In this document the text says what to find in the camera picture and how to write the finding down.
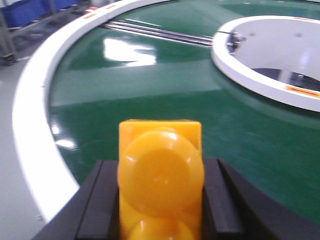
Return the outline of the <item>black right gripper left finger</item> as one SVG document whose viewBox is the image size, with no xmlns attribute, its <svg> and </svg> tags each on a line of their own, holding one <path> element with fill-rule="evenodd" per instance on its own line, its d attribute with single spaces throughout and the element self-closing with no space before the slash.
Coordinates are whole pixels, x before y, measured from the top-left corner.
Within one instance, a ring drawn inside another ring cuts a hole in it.
<svg viewBox="0 0 320 240">
<path fill-rule="evenodd" d="M 36 240 L 118 240 L 119 190 L 115 160 L 99 160 L 75 195 Z"/>
</svg>

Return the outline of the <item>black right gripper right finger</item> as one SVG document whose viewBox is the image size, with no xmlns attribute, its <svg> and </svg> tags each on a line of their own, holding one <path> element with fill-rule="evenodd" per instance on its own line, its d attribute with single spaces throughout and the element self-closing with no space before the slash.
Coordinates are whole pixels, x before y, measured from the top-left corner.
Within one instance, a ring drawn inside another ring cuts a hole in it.
<svg viewBox="0 0 320 240">
<path fill-rule="evenodd" d="M 318 240 L 320 225 L 253 186 L 223 159 L 204 159 L 202 239 Z"/>
</svg>

